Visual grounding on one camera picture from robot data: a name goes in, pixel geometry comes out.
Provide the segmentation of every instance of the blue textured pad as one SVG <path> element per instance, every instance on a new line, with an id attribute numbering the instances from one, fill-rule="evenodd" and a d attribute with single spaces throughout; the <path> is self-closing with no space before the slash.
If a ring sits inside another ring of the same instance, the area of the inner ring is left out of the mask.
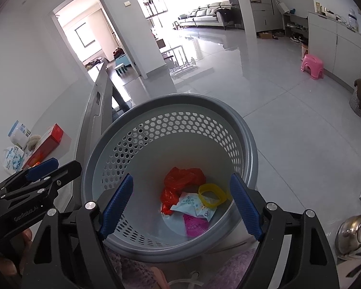
<path id="1" fill-rule="evenodd" d="M 45 162 L 40 163 L 39 165 L 32 167 L 28 170 L 26 179 L 28 181 L 37 181 L 44 176 L 50 174 L 54 170 L 58 169 L 59 161 L 55 158 L 51 158 Z"/>
<path id="2" fill-rule="evenodd" d="M 103 240 L 115 231 L 120 217 L 122 217 L 122 213 L 130 200 L 133 189 L 134 180 L 131 175 L 127 175 L 103 212 L 103 223 L 99 230 Z"/>
<path id="3" fill-rule="evenodd" d="M 230 192 L 237 205 L 242 220 L 245 223 L 247 231 L 255 237 L 258 241 L 263 236 L 261 229 L 261 216 L 251 201 L 249 195 L 246 193 L 243 186 L 246 184 L 241 182 L 238 177 L 233 174 L 230 179 Z"/>

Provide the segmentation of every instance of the stainless steel kettle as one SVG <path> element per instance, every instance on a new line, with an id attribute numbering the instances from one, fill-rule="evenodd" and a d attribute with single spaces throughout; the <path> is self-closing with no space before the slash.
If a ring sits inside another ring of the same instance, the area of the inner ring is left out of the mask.
<path id="1" fill-rule="evenodd" d="M 338 229 L 336 250 L 346 255 L 361 247 L 361 215 L 348 218 Z"/>

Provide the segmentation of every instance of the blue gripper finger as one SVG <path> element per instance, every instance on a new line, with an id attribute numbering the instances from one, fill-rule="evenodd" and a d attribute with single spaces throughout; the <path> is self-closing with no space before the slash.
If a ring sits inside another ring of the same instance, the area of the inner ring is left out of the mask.
<path id="1" fill-rule="evenodd" d="M 245 182 L 235 174 L 230 178 L 230 192 L 245 223 L 248 233 L 253 235 L 258 241 L 263 237 L 261 229 L 261 215 L 258 213 L 254 203 L 247 194 Z"/>
<path id="2" fill-rule="evenodd" d="M 99 235 L 103 240 L 115 231 L 116 226 L 122 217 L 122 213 L 130 200 L 133 189 L 134 180 L 130 174 L 127 174 L 112 196 L 107 207 L 104 209 L 103 222 L 99 230 Z"/>

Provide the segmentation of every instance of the yellow plastic object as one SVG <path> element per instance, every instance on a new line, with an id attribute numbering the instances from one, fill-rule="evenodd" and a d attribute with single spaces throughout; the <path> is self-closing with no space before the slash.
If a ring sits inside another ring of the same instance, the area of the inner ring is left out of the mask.
<path id="1" fill-rule="evenodd" d="M 202 193 L 205 193 L 208 191 L 213 192 L 218 197 L 219 201 L 217 203 L 211 204 L 206 201 L 206 199 L 202 195 Z M 203 184 L 202 186 L 199 186 L 198 196 L 199 196 L 199 199 L 201 200 L 201 202 L 203 203 L 203 205 L 207 206 L 208 208 L 215 208 L 227 200 L 227 196 L 224 193 L 224 191 L 220 187 L 218 187 L 216 184 Z"/>

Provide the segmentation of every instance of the ceiling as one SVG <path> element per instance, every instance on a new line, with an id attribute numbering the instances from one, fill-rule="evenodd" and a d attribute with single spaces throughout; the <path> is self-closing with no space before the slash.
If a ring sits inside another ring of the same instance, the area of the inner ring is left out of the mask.
<path id="1" fill-rule="evenodd" d="M 73 0 L 60 11 L 56 12 L 60 25 L 62 27 L 65 26 L 79 14 L 98 3 L 98 0 Z"/>

